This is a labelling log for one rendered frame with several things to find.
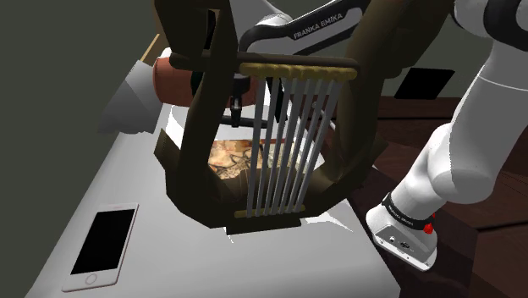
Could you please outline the dark brown lyre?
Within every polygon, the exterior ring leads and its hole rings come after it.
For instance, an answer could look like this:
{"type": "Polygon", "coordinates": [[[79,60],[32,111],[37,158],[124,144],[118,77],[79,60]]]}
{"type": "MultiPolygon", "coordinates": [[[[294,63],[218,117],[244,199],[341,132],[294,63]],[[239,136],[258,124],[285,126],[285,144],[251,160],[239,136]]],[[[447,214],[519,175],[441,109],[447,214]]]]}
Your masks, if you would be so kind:
{"type": "Polygon", "coordinates": [[[357,44],[348,36],[298,54],[249,52],[236,33],[230,0],[154,0],[154,6],[171,49],[170,65],[202,76],[181,147],[166,130],[157,140],[155,155],[165,172],[166,192],[186,216],[230,234],[297,227],[359,188],[387,147],[377,134],[384,81],[416,62],[447,18],[426,29],[424,6],[413,4],[380,51],[380,75],[368,77],[357,61],[357,44]],[[230,107],[235,75],[250,77],[241,108],[230,107]],[[254,116],[242,116],[250,105],[255,105],[254,116]],[[253,128],[250,169],[232,179],[220,179],[208,164],[220,124],[253,128]],[[274,124],[274,163],[267,168],[264,157],[269,157],[274,124]],[[263,129],[267,135],[257,169],[263,129]]]}

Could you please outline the reddish brown cylindrical vase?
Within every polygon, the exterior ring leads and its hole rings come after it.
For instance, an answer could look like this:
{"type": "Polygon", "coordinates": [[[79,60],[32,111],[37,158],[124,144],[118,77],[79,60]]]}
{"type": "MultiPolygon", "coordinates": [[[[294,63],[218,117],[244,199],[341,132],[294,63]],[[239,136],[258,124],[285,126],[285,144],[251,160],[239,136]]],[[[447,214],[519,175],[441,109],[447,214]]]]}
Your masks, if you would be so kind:
{"type": "Polygon", "coordinates": [[[189,70],[175,69],[169,58],[158,58],[152,68],[155,93],[160,102],[189,108],[192,101],[189,70]]]}

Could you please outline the white book with painted picture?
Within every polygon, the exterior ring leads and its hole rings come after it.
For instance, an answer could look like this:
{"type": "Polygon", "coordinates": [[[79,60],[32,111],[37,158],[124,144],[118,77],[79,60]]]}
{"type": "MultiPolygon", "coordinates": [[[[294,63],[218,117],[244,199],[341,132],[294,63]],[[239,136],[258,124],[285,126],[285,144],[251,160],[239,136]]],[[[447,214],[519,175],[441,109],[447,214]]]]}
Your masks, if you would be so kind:
{"type": "MultiPolygon", "coordinates": [[[[172,106],[168,124],[165,129],[167,134],[178,147],[181,147],[188,110],[189,108],[186,107],[172,106]]],[[[254,113],[255,105],[243,107],[242,116],[249,116],[252,118],[254,113]]],[[[274,151],[276,149],[276,145],[274,143],[276,141],[275,137],[277,135],[277,130],[278,124],[274,124],[272,127],[272,139],[270,140],[270,146],[268,148],[269,157],[264,157],[267,161],[267,168],[271,168],[274,163],[274,151]]],[[[265,129],[261,130],[261,140],[258,147],[259,152],[256,163],[257,169],[260,169],[262,166],[262,153],[264,153],[266,135],[267,131],[265,129]]],[[[297,160],[295,162],[296,170],[299,169],[301,163],[307,135],[307,130],[305,130],[302,141],[300,142],[300,150],[297,155],[297,160]]],[[[220,177],[220,179],[232,179],[237,177],[242,170],[250,169],[252,136],[253,128],[233,128],[230,125],[219,125],[211,148],[208,164],[213,172],[220,177]]],[[[297,133],[294,133],[294,140],[291,146],[288,166],[291,165],[293,160],[292,157],[294,155],[296,136],[297,133]]],[[[283,144],[280,146],[278,154],[278,167],[281,165],[283,149],[285,148],[285,140],[283,140],[282,143],[283,144]]]]}

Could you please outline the white table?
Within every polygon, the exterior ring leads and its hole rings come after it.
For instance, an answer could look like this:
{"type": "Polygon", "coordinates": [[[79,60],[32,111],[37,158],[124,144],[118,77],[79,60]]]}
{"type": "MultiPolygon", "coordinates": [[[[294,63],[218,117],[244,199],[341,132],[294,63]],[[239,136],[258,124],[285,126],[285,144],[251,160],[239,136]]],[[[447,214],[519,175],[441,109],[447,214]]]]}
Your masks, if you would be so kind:
{"type": "Polygon", "coordinates": [[[156,134],[121,134],[25,298],[399,298],[346,201],[291,229],[228,235],[182,214],[165,192],[156,134]],[[116,284],[63,286],[99,207],[135,202],[116,284]]]}

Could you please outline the white smartphone with black screen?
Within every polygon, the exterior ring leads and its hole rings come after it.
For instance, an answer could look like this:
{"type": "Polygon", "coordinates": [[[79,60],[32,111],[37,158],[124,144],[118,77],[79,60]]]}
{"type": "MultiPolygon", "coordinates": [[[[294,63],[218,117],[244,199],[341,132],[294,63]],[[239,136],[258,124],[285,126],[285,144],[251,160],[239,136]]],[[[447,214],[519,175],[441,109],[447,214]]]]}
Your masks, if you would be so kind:
{"type": "Polygon", "coordinates": [[[138,209],[136,202],[99,206],[63,282],[62,292],[101,288],[118,282],[138,209]]]}

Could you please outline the dark brown robot stand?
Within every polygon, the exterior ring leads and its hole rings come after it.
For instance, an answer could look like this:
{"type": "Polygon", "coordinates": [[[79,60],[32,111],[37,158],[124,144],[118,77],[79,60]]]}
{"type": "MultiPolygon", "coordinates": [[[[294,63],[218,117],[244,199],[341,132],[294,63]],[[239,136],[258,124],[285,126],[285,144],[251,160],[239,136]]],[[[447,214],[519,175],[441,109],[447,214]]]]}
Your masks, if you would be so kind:
{"type": "MultiPolygon", "coordinates": [[[[350,197],[359,220],[407,173],[430,134],[453,115],[457,97],[382,97],[378,131],[388,142],[376,167],[350,197]]],[[[481,203],[447,203],[437,213],[438,253],[421,272],[378,252],[397,280],[400,298],[528,298],[528,128],[481,203]]]]}

